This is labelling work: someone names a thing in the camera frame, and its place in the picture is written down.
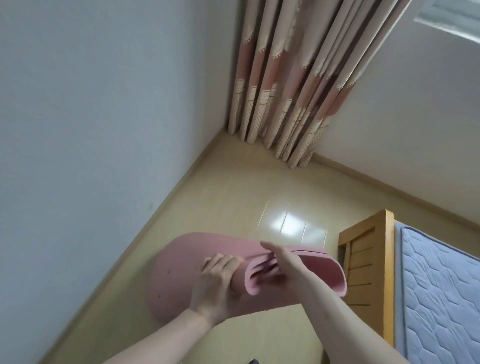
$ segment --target gray wall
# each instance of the gray wall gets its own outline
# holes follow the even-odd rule
[[[225,119],[238,1],[0,0],[0,361],[36,362]]]
[[[413,21],[415,0],[317,151],[480,223],[480,45]]]

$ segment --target bed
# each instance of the bed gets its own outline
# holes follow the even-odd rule
[[[480,261],[382,210],[342,231],[350,308],[412,363],[480,363]]]

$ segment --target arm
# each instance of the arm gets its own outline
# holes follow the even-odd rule
[[[275,253],[284,281],[299,298],[333,363],[407,363],[297,255],[272,243],[262,242],[262,246]]]
[[[190,308],[169,324],[104,364],[177,364],[195,343],[229,317],[238,298],[230,290],[241,260],[216,254],[206,261],[192,290]]]

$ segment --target baseboard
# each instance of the baseboard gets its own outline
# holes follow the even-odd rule
[[[57,350],[62,346],[64,341],[70,336],[70,334],[72,333],[74,328],[77,326],[77,324],[82,320],[83,316],[88,312],[88,310],[90,309],[95,299],[105,289],[105,287],[108,285],[108,283],[113,278],[115,273],[117,273],[118,269],[123,264],[123,262],[127,259],[127,257],[136,249],[137,245],[142,241],[142,239],[150,230],[150,228],[157,222],[160,215],[163,213],[163,211],[168,206],[168,204],[173,199],[173,197],[177,194],[177,191],[185,184],[185,182],[190,178],[193,172],[198,168],[200,163],[205,159],[205,156],[208,154],[208,152],[210,152],[210,150],[217,143],[217,141],[219,140],[219,138],[223,133],[225,133],[225,129],[222,127],[222,129],[218,131],[218,133],[213,137],[210,143],[208,143],[206,148],[200,153],[198,158],[195,160],[192,166],[188,169],[188,171],[183,175],[180,181],[175,185],[173,190],[168,194],[168,196],[165,198],[162,204],[158,207],[158,209],[153,213],[152,217],[147,221],[147,223],[140,230],[137,236],[135,236],[134,240],[130,243],[127,249],[125,249],[125,251],[122,253],[120,258],[118,258],[118,260],[115,262],[112,268],[108,271],[107,275],[105,275],[105,277],[101,280],[101,282],[95,288],[95,290],[87,299],[87,301],[85,301],[82,308],[80,308],[80,310],[75,314],[75,316],[68,323],[64,331],[59,335],[59,337],[54,342],[54,344],[50,347],[47,353],[40,360],[39,364],[47,364],[53,358]]]
[[[467,218],[463,218],[460,215],[457,215],[453,212],[447,211],[441,207],[438,207],[437,205],[431,204],[430,202],[427,202],[425,200],[422,200],[421,198],[412,196],[406,192],[403,192],[395,187],[390,186],[389,184],[386,184],[384,182],[381,182],[373,177],[367,176],[366,174],[363,174],[361,172],[358,172],[357,170],[354,170],[350,167],[347,167],[341,163],[335,162],[334,160],[331,160],[327,157],[321,156],[318,153],[314,153],[312,155],[312,159],[320,164],[324,164],[328,167],[330,167],[333,170],[336,170],[340,173],[346,174],[347,176],[354,178],[356,180],[362,181],[366,184],[369,184],[370,186],[373,186],[375,188],[378,188],[379,190],[388,192],[390,194],[393,194],[395,196],[401,197],[404,200],[407,200],[413,204],[416,204],[426,210],[429,210],[430,212],[433,212],[437,215],[443,216],[444,218],[447,218],[449,220],[455,221],[456,223],[466,226],[467,228],[470,228],[476,232],[480,232],[480,225],[477,224],[476,222],[470,221]]]

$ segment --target hand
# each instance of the hand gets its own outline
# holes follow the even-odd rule
[[[309,272],[300,257],[288,249],[272,242],[260,242],[260,245],[275,254],[279,269],[260,276],[263,284],[284,284],[296,279],[298,276]]]
[[[204,268],[193,285],[190,309],[199,313],[212,326],[229,318],[239,296],[230,289],[233,273],[243,259],[215,254],[205,262]]]

